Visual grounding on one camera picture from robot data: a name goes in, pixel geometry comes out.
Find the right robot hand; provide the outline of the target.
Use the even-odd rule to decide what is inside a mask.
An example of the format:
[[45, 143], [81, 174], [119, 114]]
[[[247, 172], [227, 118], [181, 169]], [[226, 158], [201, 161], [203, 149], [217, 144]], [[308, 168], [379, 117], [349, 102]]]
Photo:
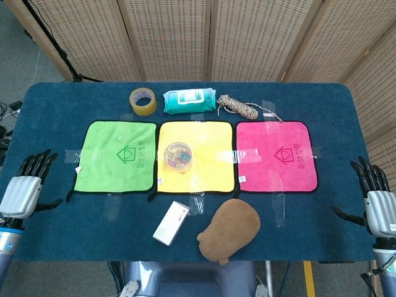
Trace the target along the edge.
[[365, 227], [376, 238], [395, 238], [395, 193], [390, 190], [385, 172], [362, 156], [351, 161], [363, 195], [365, 212], [362, 217], [343, 212], [333, 206], [341, 219]]

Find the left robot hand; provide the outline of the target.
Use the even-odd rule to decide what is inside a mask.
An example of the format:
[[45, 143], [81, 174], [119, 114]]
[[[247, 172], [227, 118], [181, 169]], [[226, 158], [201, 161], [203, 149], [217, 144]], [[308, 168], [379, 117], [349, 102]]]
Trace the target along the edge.
[[40, 202], [40, 192], [57, 153], [51, 150], [29, 155], [9, 181], [1, 201], [1, 216], [8, 219], [26, 220], [35, 212], [52, 210], [62, 203], [56, 199], [50, 203]]

